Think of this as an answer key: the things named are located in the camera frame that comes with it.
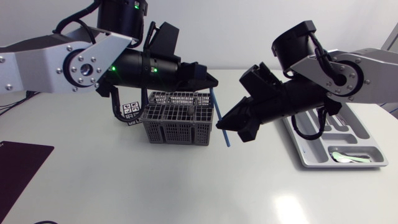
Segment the white table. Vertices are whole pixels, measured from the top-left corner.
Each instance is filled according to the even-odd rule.
[[[248,96],[243,72],[210,71],[223,114]],[[304,168],[281,120],[247,143],[229,132],[229,148],[215,126],[208,147],[149,144],[95,92],[41,94],[0,117],[0,141],[55,147],[3,223],[398,223],[398,121],[376,105],[353,109],[387,167]]]

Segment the gray cutlery tray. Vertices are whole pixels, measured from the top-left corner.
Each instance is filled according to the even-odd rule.
[[[302,133],[318,132],[319,122],[316,110],[299,113],[295,117]],[[313,141],[301,138],[294,131],[291,118],[283,120],[305,167],[383,167],[388,165],[376,141],[345,103],[338,114],[327,117],[325,131],[320,138]],[[336,162],[330,156],[332,152],[342,152],[348,156],[369,156],[371,162]]]

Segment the white wall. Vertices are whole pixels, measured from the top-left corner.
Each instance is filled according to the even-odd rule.
[[[326,49],[380,48],[398,22],[396,0],[147,0],[146,24],[180,28],[176,55],[209,68],[249,68],[264,61],[278,69],[271,44],[304,20],[313,20]],[[1,0],[0,45],[50,34],[58,21],[91,0]],[[84,18],[96,25],[96,12]]]

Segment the gray plastic basket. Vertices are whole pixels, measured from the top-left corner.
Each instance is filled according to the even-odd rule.
[[[151,143],[207,146],[213,102],[209,93],[154,91],[141,120]]]

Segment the cable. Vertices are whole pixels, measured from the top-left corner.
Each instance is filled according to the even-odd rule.
[[[87,16],[88,14],[92,13],[95,9],[97,9],[101,4],[101,0],[94,0],[94,2],[89,5],[87,8],[74,13],[73,15],[63,19],[61,22],[58,23],[57,28],[53,30],[54,34],[61,34],[63,28],[65,28],[69,23],[79,20],[82,17]]]
[[[390,113],[397,111],[398,108],[393,109],[392,111],[390,111]]]
[[[7,111],[13,109],[14,107],[20,105],[21,103],[23,103],[23,102],[25,102],[25,101],[31,99],[33,96],[35,96],[35,95],[37,95],[37,94],[39,94],[39,92],[35,92],[35,91],[26,91],[26,97],[25,97],[24,99],[19,100],[19,101],[15,102],[15,103],[11,103],[11,104],[9,104],[9,105],[6,105],[7,107],[1,108],[0,111],[1,111],[1,110],[4,110],[4,111],[0,113],[0,116],[3,115],[3,114],[5,114],[5,113],[7,113]]]
[[[339,76],[333,67],[331,66],[331,57],[329,53],[323,49],[321,43],[319,43],[318,39],[315,37],[313,32],[309,33],[309,36],[312,39],[313,44],[315,45],[315,55],[317,56],[317,60],[319,66],[325,72],[325,74],[330,77],[336,85],[344,85],[345,79],[342,76]]]
[[[79,23],[82,26],[82,28],[84,28],[87,31],[88,35],[90,36],[91,43],[96,44],[93,31],[88,27],[88,25],[79,19],[75,20],[74,22]]]
[[[41,222],[37,222],[35,224],[57,224],[57,223],[53,222],[53,221],[41,221]]]
[[[125,118],[120,112],[120,100],[119,100],[119,90],[115,87],[111,87],[111,99],[112,99],[112,111],[113,115],[122,122],[133,122],[141,117],[144,112],[144,108],[148,105],[148,92],[146,88],[141,88],[141,109],[138,111],[138,114],[133,118]]]
[[[325,130],[325,125],[326,125],[326,116],[327,116],[327,110],[325,109],[325,107],[322,107],[320,109],[318,109],[318,121],[319,121],[319,132],[313,135],[307,135],[307,134],[303,134],[302,132],[299,131],[299,128],[297,127],[297,123],[296,123],[296,117],[293,115],[292,116],[292,126],[294,131],[296,131],[296,133],[301,137],[304,138],[306,140],[316,140],[318,139],[320,136],[322,136],[323,131]]]

